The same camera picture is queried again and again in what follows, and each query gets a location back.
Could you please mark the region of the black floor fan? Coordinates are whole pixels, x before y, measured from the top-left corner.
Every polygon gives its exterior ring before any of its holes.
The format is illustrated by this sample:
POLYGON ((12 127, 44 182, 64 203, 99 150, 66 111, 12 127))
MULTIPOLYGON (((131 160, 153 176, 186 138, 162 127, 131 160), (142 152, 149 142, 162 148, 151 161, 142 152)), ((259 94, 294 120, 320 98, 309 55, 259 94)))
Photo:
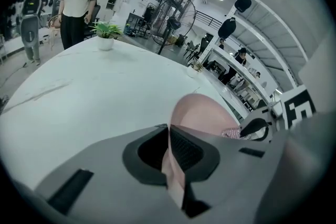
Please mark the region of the black floor fan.
POLYGON ((196 9, 191 0, 163 0, 151 21, 151 37, 161 54, 166 46, 183 44, 194 25, 196 9))

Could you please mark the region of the white metal shelving rack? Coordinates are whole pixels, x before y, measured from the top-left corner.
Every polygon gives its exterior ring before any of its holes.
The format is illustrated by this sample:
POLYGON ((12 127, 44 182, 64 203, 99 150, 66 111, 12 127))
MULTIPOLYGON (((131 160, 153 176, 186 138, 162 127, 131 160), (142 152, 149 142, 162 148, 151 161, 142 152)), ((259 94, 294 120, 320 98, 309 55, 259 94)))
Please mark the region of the white metal shelving rack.
POLYGON ((219 21, 235 17, 237 27, 232 38, 252 53, 276 83, 273 96, 301 85, 298 72, 308 56, 288 24, 262 0, 251 0, 251 7, 243 13, 236 10, 236 1, 213 0, 208 6, 219 21))

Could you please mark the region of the grey backpack unit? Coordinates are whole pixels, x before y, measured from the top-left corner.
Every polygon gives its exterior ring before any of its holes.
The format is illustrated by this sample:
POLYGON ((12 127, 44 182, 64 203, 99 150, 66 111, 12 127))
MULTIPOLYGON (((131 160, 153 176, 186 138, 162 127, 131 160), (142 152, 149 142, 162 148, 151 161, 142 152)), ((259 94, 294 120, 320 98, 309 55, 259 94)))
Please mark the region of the grey backpack unit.
POLYGON ((39 13, 42 0, 24 0, 21 10, 20 35, 25 48, 38 43, 39 13))

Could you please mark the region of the large pink plate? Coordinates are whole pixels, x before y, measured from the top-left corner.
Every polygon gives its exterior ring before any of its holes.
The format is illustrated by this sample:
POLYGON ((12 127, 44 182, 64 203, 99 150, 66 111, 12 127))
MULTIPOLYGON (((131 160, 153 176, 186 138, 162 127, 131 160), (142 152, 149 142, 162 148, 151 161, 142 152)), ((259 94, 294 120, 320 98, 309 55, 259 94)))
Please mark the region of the large pink plate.
MULTIPOLYGON (((182 97, 176 104, 169 127, 182 126, 207 134, 221 136, 226 129, 239 124, 218 102, 202 94, 192 93, 182 97)), ((167 192, 179 208, 185 193, 185 174, 171 150, 171 142, 162 160, 161 172, 166 175, 167 192)))

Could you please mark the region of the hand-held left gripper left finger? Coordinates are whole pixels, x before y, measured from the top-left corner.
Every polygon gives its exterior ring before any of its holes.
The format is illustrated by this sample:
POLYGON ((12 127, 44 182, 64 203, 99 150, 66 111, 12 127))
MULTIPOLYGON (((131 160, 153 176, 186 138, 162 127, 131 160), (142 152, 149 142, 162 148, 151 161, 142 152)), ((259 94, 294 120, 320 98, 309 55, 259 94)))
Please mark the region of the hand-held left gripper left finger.
POLYGON ((95 142, 36 192, 74 224, 185 224, 161 172, 166 148, 165 124, 95 142))

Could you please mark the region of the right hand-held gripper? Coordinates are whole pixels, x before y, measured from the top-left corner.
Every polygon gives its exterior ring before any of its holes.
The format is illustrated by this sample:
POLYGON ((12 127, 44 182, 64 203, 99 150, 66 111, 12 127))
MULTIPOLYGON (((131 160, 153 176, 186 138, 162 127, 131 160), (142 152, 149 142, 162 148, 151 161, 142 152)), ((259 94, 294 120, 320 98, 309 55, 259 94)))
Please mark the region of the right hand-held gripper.
POLYGON ((256 109, 250 114, 250 122, 240 128, 240 139, 261 142, 266 139, 269 126, 274 123, 274 132, 289 130, 316 113, 306 88, 294 88, 280 95, 280 100, 270 102, 269 109, 256 109), (266 128, 262 137, 251 138, 262 128, 266 128))

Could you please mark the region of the green potted plant white pot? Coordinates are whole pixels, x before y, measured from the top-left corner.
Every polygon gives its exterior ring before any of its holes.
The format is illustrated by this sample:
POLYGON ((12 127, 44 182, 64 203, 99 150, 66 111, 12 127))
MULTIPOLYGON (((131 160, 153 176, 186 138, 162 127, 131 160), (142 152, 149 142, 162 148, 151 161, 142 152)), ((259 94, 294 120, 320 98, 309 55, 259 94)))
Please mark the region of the green potted plant white pot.
POLYGON ((118 25, 101 21, 94 23, 91 26, 91 31, 98 36, 97 47, 102 51, 111 50, 114 40, 122 34, 121 28, 118 25))

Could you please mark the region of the wicker chair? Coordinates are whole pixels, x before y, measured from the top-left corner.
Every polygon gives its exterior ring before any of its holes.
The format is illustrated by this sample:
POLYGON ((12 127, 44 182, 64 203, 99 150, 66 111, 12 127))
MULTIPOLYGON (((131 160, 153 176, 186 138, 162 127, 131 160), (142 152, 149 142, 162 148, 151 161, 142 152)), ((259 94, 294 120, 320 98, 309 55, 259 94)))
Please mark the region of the wicker chair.
POLYGON ((60 33, 60 20, 58 15, 53 16, 48 21, 47 28, 49 29, 49 43, 52 49, 55 45, 55 38, 60 33))

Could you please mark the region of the silver glitter sponge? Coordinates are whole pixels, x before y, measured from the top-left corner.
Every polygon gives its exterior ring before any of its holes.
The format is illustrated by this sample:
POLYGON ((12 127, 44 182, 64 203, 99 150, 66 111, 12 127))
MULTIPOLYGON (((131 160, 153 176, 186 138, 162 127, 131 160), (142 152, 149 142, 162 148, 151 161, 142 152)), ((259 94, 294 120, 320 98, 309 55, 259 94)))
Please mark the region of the silver glitter sponge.
POLYGON ((237 140, 249 140, 251 138, 250 134, 246 136, 241 136, 240 127, 225 129, 222 131, 221 136, 237 140))

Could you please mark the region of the black office chair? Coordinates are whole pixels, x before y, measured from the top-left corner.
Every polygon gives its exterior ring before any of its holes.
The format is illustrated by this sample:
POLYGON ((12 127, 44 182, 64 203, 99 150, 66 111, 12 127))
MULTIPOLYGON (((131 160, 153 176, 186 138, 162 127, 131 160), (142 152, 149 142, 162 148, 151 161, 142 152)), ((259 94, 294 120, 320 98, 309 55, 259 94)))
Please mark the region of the black office chair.
POLYGON ((95 4, 92 16, 91 16, 91 21, 85 25, 84 28, 84 39, 89 39, 92 38, 95 35, 95 30, 94 26, 97 24, 99 21, 98 12, 100 11, 101 6, 98 4, 95 4))

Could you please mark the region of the black metal railing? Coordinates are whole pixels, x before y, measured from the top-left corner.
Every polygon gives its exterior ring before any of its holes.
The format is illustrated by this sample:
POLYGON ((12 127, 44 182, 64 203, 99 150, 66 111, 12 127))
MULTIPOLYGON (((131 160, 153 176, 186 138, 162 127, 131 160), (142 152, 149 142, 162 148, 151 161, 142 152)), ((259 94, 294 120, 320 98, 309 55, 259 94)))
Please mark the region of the black metal railing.
POLYGON ((216 20, 215 18, 202 13, 200 11, 196 11, 195 13, 195 20, 198 20, 199 22, 207 25, 208 27, 214 29, 214 30, 219 30, 220 27, 222 26, 222 22, 220 22, 219 20, 216 20))

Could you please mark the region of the black hanging bag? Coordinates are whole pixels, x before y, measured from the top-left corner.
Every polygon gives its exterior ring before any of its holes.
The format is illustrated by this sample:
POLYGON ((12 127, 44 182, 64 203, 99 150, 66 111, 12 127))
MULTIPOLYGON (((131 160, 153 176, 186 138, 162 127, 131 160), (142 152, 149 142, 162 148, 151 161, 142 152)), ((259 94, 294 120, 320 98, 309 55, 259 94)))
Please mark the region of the black hanging bag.
POLYGON ((219 38, 226 39, 228 38, 236 29, 236 19, 231 17, 223 22, 218 30, 219 38))
POLYGON ((237 11, 243 13, 251 7, 251 0, 237 0, 234 6, 237 11))

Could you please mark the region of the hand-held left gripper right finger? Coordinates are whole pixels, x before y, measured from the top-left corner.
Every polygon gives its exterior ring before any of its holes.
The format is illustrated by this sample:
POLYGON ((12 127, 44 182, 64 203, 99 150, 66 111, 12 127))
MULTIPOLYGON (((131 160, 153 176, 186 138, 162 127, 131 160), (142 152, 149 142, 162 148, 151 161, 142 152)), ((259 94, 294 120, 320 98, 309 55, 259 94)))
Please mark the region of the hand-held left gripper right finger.
POLYGON ((182 209, 190 224, 257 224, 257 212, 281 158, 281 139, 234 140, 171 126, 182 169, 182 209))

